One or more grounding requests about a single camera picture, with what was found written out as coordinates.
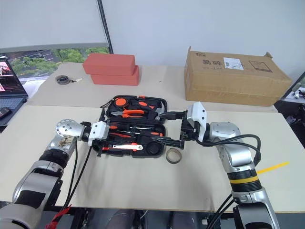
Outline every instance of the tree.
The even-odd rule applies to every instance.
[[[23,69],[26,67],[26,65],[20,59],[15,59],[11,63],[11,66],[17,75],[21,74],[23,72]]]
[[[106,47],[100,47],[100,48],[88,48],[85,50],[85,53],[89,55],[90,53],[105,53],[109,54],[109,49]]]
[[[14,60],[12,68],[17,75],[24,73],[37,76],[44,73],[53,73],[58,68],[58,64],[52,61],[45,61],[43,58],[31,59],[26,56],[23,61],[21,59]]]
[[[53,53],[61,62],[84,62],[84,58],[79,49],[57,49],[53,50]]]

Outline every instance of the floor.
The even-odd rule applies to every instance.
[[[109,218],[116,212],[116,209],[96,209],[93,218],[90,220],[87,229],[105,229]],[[55,212],[44,212],[41,224],[38,229],[44,229],[45,225],[51,221]],[[146,229],[167,229],[168,211],[148,211],[145,215],[147,221]],[[305,225],[305,213],[277,214],[281,229],[300,229]],[[68,229],[72,223],[73,216],[64,216],[58,224],[57,229]],[[198,226],[198,229],[205,229],[205,225]],[[233,219],[221,220],[221,229],[234,229]]]

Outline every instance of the laptop keyboard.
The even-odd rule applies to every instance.
[[[22,100],[23,98],[0,98],[0,108],[6,106],[9,109],[14,110]]]

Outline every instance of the shipping label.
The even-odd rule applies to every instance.
[[[225,68],[244,70],[240,59],[224,57]]]

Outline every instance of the laptop screen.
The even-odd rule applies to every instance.
[[[27,95],[10,64],[0,59],[0,96],[13,94]]]

